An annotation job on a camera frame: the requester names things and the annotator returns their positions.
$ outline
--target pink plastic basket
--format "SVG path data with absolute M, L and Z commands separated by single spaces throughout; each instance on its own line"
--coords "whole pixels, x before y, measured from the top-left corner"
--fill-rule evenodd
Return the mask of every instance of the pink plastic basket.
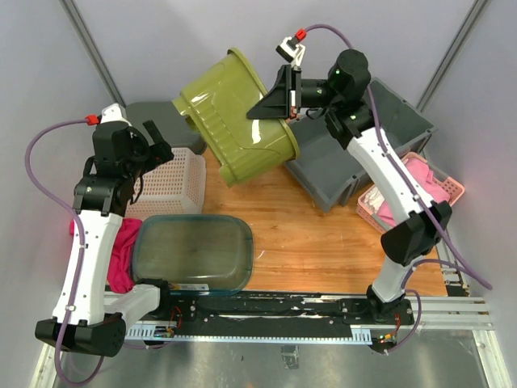
M 429 165 L 429 168 L 434 173 L 433 180 L 439 184 L 443 190 L 445 190 L 449 196 L 451 196 L 451 199 L 449 200 L 449 204 L 453 206 L 461 196 L 463 196 L 463 193 L 465 192 L 465 188 L 463 185 L 459 184 L 457 181 L 455 181 L 453 178 L 448 176 L 447 174 L 444 174 L 441 170 L 437 169 L 436 167 L 432 166 L 426 159 L 424 159 L 419 154 L 416 154 L 415 152 L 409 152 L 404 158 L 402 158 L 402 161 L 405 162 L 408 159 L 411 158 L 417 158 L 425 162 Z M 370 206 L 366 205 L 364 203 L 364 197 L 368 194 L 370 190 L 372 190 L 375 187 L 375 185 L 372 185 L 362 196 L 359 197 L 357 201 L 357 209 L 356 212 L 371 226 L 375 228 L 375 230 L 379 231 L 380 233 L 384 233 L 386 230 L 389 229 L 389 226 L 387 224 L 381 225 L 379 223 L 379 219 L 376 217 L 375 214 L 373 214 L 373 210 L 370 208 Z

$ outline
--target red connector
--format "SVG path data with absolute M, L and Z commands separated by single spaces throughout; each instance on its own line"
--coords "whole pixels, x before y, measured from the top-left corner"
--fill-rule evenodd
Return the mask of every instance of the red connector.
M 97 125 L 100 123 L 100 120 L 96 115 L 88 115 L 85 117 L 85 119 L 88 125 Z
M 307 36 L 307 31 L 303 28 L 300 28 L 297 32 L 295 37 L 301 42 L 305 37 Z

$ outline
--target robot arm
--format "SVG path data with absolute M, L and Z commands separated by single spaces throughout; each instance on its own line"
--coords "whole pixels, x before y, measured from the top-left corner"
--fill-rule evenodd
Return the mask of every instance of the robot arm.
M 288 37 L 277 48 L 291 64 L 280 68 L 275 85 L 248 111 L 247 117 L 287 119 L 296 117 L 301 108 L 322 108 L 332 137 L 363 166 L 383 194 L 397 225 L 381 237 L 385 261 L 366 292 L 372 316 L 382 320 L 405 296 L 403 280 L 412 263 L 431 251 L 439 235 L 380 146 L 372 111 L 363 101 L 371 81 L 366 57 L 357 50 L 345 50 L 330 68 L 327 79 L 303 79 L 300 63 L 293 65 L 298 54 L 305 52 L 300 41 Z M 448 203 L 436 204 L 407 171 L 383 129 L 380 136 L 425 206 L 445 227 L 452 213 Z
M 145 314 L 159 317 L 168 312 L 166 281 L 148 280 L 135 285 L 109 306 L 104 305 L 104 288 L 111 251 L 134 183 L 143 174 L 170 161 L 174 155 L 153 122 L 144 126 L 153 138 L 131 126 L 118 104 L 105 108 L 94 134 L 95 156 L 86 161 L 83 177 L 74 189 L 74 210 L 85 230 L 85 250 L 81 276 L 73 306 L 68 306 L 78 264 L 79 234 L 74 234 L 69 266 L 53 318 L 36 324 L 36 338 L 55 346 L 65 312 L 71 311 L 63 348 L 99 356 L 114 356 L 120 350 L 127 328 Z

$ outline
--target gray floor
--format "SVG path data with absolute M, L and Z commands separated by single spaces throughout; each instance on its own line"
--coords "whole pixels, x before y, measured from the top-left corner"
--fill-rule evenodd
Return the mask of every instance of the gray floor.
M 106 359 L 89 387 L 465 387 L 486 388 L 472 332 L 422 331 L 390 356 L 357 345 L 301 344 L 288 369 L 280 344 L 179 343 L 153 351 L 123 349 Z M 72 355 L 74 380 L 97 357 Z M 56 381 L 54 388 L 66 385 Z

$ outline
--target white plastic basket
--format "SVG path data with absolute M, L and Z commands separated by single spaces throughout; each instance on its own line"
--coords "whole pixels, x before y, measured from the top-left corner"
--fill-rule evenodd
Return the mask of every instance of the white plastic basket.
M 173 148 L 174 159 L 144 175 L 144 191 L 126 217 L 145 220 L 158 214 L 200 214 L 207 169 L 204 158 L 188 148 Z M 135 184 L 135 193 L 140 183 Z

